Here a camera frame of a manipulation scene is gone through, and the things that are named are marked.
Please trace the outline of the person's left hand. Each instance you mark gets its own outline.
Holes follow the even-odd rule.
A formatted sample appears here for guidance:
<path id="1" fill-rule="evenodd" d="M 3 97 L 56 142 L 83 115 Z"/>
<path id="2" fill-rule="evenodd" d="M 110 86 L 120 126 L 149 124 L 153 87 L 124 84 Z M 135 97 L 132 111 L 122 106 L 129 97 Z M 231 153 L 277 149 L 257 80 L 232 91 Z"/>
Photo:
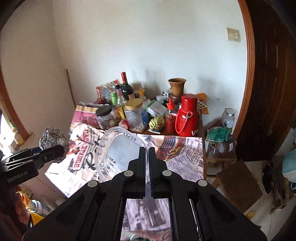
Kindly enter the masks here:
<path id="1" fill-rule="evenodd" d="M 18 215 L 18 220 L 20 223 L 24 224 L 26 227 L 28 227 L 28 222 L 29 222 L 29 214 L 26 210 L 26 206 L 23 203 L 23 198 L 20 195 L 21 191 L 20 186 L 16 186 L 16 201 L 15 201 L 15 210 Z"/>

